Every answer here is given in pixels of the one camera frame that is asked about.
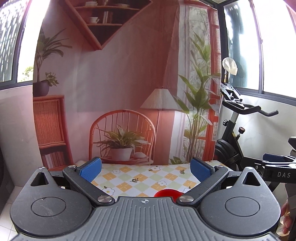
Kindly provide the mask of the person's right hand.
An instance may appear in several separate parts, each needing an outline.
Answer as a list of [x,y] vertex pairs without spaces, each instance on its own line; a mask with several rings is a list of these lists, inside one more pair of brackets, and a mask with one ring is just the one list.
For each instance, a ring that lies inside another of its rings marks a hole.
[[280,237],[285,237],[290,234],[290,226],[293,221],[290,217],[290,206],[288,201],[281,207],[281,217],[278,228],[276,230],[276,234]]

